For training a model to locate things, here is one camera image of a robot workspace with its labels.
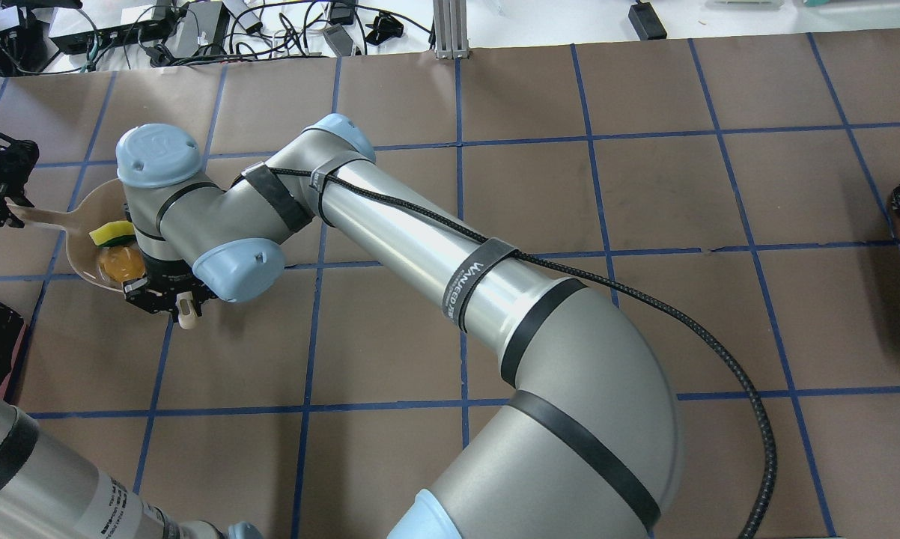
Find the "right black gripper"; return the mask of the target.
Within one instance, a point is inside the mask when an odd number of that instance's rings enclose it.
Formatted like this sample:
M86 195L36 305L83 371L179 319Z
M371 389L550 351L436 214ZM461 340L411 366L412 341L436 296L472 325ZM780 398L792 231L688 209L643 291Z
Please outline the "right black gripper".
M180 279L160 280L151 275L124 282L124 299L150 314L167 311L177 318L175 298L178 293L190 291L195 302L196 313L201 316L201 307L217 295L203 281L193 275L181 275Z

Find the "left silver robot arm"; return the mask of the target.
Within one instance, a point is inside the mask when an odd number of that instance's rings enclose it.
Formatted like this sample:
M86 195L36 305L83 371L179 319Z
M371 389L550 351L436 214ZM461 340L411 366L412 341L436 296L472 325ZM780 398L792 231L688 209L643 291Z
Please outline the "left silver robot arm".
M124 218L124 191L112 180L76 209L36 208L25 195L39 157L32 141L0 133L0 226L63 230L67 258L84 280L117 289L97 266L91 232ZM248 522L220 530L207 521L179 523L81 457L0 396L0 538L258 538Z

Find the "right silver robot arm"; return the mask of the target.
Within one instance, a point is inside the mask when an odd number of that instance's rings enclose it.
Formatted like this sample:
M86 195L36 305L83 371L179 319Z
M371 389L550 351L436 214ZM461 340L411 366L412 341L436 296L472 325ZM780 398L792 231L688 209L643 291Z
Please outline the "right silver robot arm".
M215 296L275 283L280 243L318 217L498 355L515 390L389 533L392 538L645 538L678 490L675 395L627 315L577 278L555 279L498 239L471 240L389 195L443 211L376 165L347 116L306 127L224 191L180 127L134 127L117 175L153 258L183 261Z

